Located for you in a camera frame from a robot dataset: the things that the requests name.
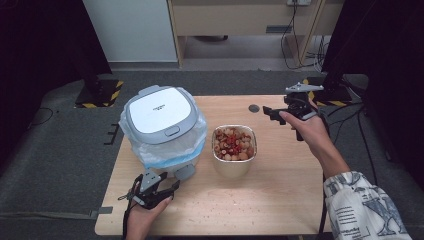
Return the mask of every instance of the white wall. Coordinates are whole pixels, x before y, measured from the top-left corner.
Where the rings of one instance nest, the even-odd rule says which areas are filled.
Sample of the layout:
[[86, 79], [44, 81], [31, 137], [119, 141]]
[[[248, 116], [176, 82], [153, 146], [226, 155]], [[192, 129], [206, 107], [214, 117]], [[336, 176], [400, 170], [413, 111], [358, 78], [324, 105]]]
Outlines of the white wall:
[[166, 0], [84, 0], [109, 62], [177, 62]]

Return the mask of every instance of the hand-mounted device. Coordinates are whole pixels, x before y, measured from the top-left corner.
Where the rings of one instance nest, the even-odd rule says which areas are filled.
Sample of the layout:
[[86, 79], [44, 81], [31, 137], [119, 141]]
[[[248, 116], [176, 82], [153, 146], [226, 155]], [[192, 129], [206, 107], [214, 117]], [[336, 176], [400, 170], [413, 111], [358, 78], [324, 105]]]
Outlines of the hand-mounted device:
[[[309, 103], [308, 92], [319, 90], [324, 90], [324, 87], [297, 83], [294, 86], [286, 88], [285, 92], [287, 95], [284, 96], [284, 103], [288, 105], [288, 108], [272, 109], [263, 106], [263, 112], [270, 117], [271, 121], [279, 121], [280, 125], [286, 124], [286, 121], [279, 114], [280, 111], [289, 112], [298, 119], [306, 121], [318, 114], [317, 109]], [[297, 130], [296, 139], [298, 141], [303, 141], [302, 136]]]
[[170, 188], [158, 191], [160, 183], [168, 176], [167, 172], [157, 175], [150, 169], [140, 174], [133, 183], [133, 186], [128, 194], [121, 196], [118, 200], [127, 199], [128, 207], [124, 214], [123, 221], [123, 239], [127, 233], [127, 221], [131, 209], [139, 204], [145, 209], [155, 208], [162, 200], [168, 197], [174, 197], [174, 192], [180, 187], [180, 180], [176, 181]]

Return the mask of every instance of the power strip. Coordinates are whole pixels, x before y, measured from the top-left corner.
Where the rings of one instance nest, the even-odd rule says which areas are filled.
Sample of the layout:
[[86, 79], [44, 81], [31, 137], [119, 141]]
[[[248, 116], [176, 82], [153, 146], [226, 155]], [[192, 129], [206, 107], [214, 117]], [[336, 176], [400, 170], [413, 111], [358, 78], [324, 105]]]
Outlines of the power strip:
[[297, 6], [309, 6], [311, 5], [311, 0], [287, 0], [287, 5], [294, 6], [296, 2]]

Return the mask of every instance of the patterned sleeve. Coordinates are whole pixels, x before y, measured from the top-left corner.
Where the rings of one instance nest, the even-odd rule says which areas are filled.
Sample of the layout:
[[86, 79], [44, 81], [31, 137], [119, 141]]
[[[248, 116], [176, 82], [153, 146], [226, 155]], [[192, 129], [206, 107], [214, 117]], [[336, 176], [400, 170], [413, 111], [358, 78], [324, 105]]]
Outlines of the patterned sleeve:
[[362, 173], [330, 177], [324, 191], [334, 239], [411, 239], [393, 201]]

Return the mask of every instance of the person's left hand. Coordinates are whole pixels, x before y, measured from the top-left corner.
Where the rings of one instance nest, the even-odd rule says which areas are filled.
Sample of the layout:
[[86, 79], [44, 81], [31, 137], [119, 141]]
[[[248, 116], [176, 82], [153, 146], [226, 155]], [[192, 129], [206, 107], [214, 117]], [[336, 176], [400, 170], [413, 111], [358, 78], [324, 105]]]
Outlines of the person's left hand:
[[127, 222], [127, 240], [143, 240], [147, 237], [153, 221], [172, 201], [172, 197], [162, 200], [155, 208], [150, 210], [141, 207], [135, 201], [131, 206], [136, 204], [130, 211]]

